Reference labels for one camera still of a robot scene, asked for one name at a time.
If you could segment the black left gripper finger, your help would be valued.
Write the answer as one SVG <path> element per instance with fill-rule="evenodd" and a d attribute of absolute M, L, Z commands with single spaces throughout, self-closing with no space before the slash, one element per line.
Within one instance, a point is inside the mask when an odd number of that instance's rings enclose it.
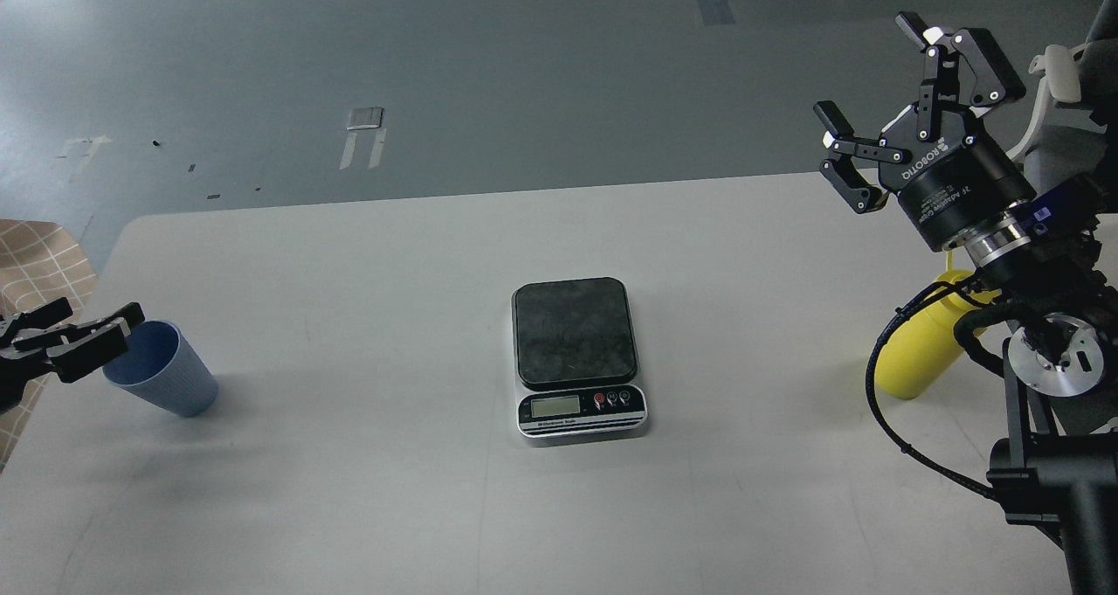
<path fill-rule="evenodd" d="M 127 352 L 127 336 L 145 321 L 140 303 L 127 303 L 91 322 L 53 327 L 59 344 L 32 351 L 9 349 L 9 381 L 23 384 L 53 374 L 63 382 L 75 382 Z"/>
<path fill-rule="evenodd" d="M 32 351 L 59 344 L 61 334 L 53 332 L 53 327 L 60 325 L 69 317 L 73 317 L 72 303 L 65 298 L 48 301 L 31 311 L 3 317 L 1 348 Z"/>

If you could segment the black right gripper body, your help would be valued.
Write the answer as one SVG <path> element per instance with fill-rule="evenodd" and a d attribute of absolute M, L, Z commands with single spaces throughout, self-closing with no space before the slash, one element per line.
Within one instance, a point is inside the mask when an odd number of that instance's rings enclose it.
<path fill-rule="evenodd" d="M 881 164 L 880 183 L 931 251 L 950 248 L 959 233 L 1038 193 L 970 108 L 942 107 L 939 135 L 922 140 L 919 132 L 915 107 L 883 128 L 887 148 L 910 157 Z"/>

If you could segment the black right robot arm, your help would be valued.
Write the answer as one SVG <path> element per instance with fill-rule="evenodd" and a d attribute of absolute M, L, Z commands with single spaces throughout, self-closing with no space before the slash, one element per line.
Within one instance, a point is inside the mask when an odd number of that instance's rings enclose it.
<path fill-rule="evenodd" d="M 1014 149 L 983 125 L 991 110 L 1026 93 L 991 31 L 947 32 L 913 12 L 896 22 L 925 62 L 918 98 L 874 140 L 859 136 L 833 101 L 819 101 L 828 150 L 819 170 L 854 212 L 879 211 L 894 197 L 931 251 L 965 251 L 974 270 L 936 280 L 898 309 L 866 363 L 866 403 L 903 454 L 997 502 L 1008 523 L 1049 536 L 1065 555 L 1074 594 L 1114 594 L 1115 429 L 1062 435 L 1052 412 L 1055 398 L 1115 391 L 1115 289 L 1095 268 L 1098 217 L 1115 212 L 1114 10 L 1095 19 L 1074 51 L 1058 48 L 1031 66 L 1051 101 L 1087 110 L 1103 129 L 1098 164 L 1059 183 L 1026 176 L 1042 101 Z M 951 298 L 970 309 L 948 325 L 955 344 L 1004 382 L 1010 431 L 991 448 L 983 483 L 907 443 L 874 390 L 891 337 Z"/>

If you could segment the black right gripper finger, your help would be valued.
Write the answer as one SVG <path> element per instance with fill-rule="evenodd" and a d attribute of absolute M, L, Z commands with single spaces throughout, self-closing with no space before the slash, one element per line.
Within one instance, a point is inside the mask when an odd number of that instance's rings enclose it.
<path fill-rule="evenodd" d="M 915 12 L 899 12 L 896 23 L 925 57 L 915 102 L 915 133 L 920 142 L 937 140 L 949 113 L 982 120 L 991 110 L 1024 98 L 1024 82 L 991 30 L 961 27 L 947 32 Z"/>
<path fill-rule="evenodd" d="M 854 212 L 881 210 L 887 204 L 884 189 L 881 186 L 870 185 L 859 172 L 855 162 L 860 160 L 900 166 L 911 160 L 910 150 L 892 148 L 883 141 L 856 135 L 852 124 L 833 101 L 815 102 L 813 112 L 824 126 L 823 143 L 827 149 L 827 157 L 821 162 L 819 173 Z"/>

